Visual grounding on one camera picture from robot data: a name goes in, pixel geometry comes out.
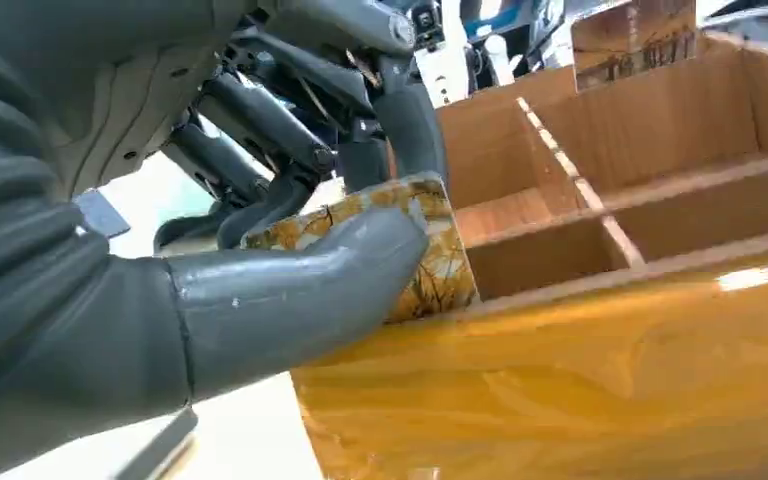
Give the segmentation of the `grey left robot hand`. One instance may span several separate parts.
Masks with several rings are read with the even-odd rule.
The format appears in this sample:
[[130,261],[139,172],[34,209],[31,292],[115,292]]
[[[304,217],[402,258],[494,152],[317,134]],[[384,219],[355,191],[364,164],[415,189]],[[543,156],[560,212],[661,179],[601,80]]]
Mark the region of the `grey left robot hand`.
[[112,255],[60,192],[89,142],[99,73],[194,45],[243,7],[0,1],[0,473],[78,438],[171,413],[377,329],[428,240],[373,209],[300,251]]

